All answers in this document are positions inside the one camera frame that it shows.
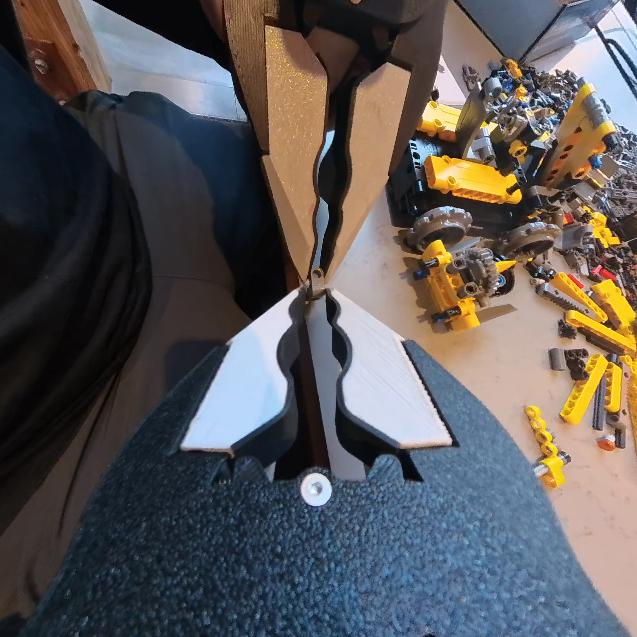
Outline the yellow grey wheel assembly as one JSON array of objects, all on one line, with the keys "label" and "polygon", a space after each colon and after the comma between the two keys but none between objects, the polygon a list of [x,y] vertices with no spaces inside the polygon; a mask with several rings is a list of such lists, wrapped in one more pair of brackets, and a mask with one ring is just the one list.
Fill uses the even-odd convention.
[{"label": "yellow grey wheel assembly", "polygon": [[435,240],[420,262],[413,276],[426,282],[435,331],[462,332],[517,311],[509,303],[492,303],[514,288],[516,260],[502,259],[480,243],[452,252]]}]

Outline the wooden table leg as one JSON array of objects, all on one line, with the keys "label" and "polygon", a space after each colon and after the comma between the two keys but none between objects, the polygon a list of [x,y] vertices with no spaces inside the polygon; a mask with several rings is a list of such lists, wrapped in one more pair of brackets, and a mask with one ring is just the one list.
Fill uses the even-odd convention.
[{"label": "wooden table leg", "polygon": [[1,46],[61,105],[84,92],[111,91],[80,1],[2,1]]}]

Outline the dark blue cardboard box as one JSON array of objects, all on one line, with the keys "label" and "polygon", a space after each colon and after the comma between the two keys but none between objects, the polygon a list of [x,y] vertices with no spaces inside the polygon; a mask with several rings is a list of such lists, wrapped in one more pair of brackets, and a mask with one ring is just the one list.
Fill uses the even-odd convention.
[{"label": "dark blue cardboard box", "polygon": [[506,59],[533,61],[588,35],[618,1],[456,1]]}]

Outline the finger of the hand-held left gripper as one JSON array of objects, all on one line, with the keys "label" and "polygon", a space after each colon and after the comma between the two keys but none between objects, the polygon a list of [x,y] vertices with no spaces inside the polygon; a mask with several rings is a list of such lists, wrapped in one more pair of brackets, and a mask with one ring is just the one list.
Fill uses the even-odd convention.
[{"label": "finger of the hand-held left gripper", "polygon": [[301,33],[266,26],[265,54],[268,152],[262,165],[292,264],[305,281],[317,244],[316,171],[328,78]]},{"label": "finger of the hand-held left gripper", "polygon": [[334,186],[320,267],[330,282],[389,175],[410,72],[386,62],[353,87],[332,142]]}]

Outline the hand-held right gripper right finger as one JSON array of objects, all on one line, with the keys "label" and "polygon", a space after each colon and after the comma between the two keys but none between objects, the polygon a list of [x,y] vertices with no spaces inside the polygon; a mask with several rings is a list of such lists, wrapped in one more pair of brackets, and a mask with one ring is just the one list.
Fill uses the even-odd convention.
[{"label": "hand-held right gripper right finger", "polygon": [[382,455],[410,464],[410,452],[450,447],[452,434],[411,361],[405,339],[335,289],[325,293],[341,446],[364,464]]}]

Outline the pile of toy parts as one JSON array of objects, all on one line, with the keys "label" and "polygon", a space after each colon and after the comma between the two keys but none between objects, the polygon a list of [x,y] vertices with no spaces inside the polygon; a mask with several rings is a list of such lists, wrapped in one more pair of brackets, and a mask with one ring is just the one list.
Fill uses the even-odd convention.
[{"label": "pile of toy parts", "polygon": [[593,429],[598,447],[612,452],[625,449],[636,400],[636,211],[617,218],[621,209],[587,204],[581,197],[556,196],[540,216],[561,222],[560,235],[551,248],[562,257],[567,271],[554,269],[549,253],[524,263],[536,293],[562,307],[561,338],[581,334],[602,350],[605,372],[593,372],[585,351],[550,352],[554,370],[568,367],[575,386],[561,413],[577,424],[593,403]]}]

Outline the small yellow toy beam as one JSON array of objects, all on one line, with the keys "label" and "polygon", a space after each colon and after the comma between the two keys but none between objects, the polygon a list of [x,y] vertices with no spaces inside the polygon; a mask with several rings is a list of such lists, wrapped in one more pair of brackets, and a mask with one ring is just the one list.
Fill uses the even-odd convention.
[{"label": "small yellow toy beam", "polygon": [[526,406],[524,414],[541,452],[541,456],[532,464],[533,473],[548,488],[558,489],[566,482],[564,468],[571,463],[571,456],[556,444],[539,407]]}]

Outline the person's black top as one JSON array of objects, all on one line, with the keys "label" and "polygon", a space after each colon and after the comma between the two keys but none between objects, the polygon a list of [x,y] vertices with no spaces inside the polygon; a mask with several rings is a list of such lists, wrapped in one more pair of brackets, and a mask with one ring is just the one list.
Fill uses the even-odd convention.
[{"label": "person's black top", "polygon": [[134,348],[152,293],[127,181],[1,49],[1,533]]}]

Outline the yellow black toy vehicle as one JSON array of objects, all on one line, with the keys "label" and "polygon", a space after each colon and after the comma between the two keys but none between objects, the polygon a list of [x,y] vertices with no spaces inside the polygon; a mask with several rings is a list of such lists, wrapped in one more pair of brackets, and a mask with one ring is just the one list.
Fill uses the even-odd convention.
[{"label": "yellow black toy vehicle", "polygon": [[413,219],[410,249],[475,237],[505,260],[636,253],[636,133],[594,84],[511,59],[463,78],[462,108],[430,100],[390,176],[395,210]]}]

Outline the grey desk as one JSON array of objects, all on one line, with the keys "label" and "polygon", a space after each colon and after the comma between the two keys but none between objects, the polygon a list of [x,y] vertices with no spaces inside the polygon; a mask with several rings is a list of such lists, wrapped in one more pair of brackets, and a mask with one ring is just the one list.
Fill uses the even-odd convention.
[{"label": "grey desk", "polygon": [[628,636],[595,590],[562,532],[531,466],[505,428],[414,341],[352,350],[352,332],[331,311],[355,310],[372,336],[386,327],[332,298],[310,311],[319,391],[339,409],[341,365],[351,355],[394,347],[409,380],[450,426],[452,445],[371,449],[371,477],[340,480],[307,513],[319,531],[312,601],[298,598],[298,620],[312,636]]}]

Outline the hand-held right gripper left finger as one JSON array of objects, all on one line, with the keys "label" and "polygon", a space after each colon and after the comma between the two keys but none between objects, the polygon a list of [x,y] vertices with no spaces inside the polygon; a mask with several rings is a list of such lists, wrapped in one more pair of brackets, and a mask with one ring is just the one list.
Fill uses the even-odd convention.
[{"label": "hand-held right gripper left finger", "polygon": [[300,352],[306,289],[296,289],[228,343],[181,441],[184,452],[211,452],[275,464],[298,435],[291,368]]}]

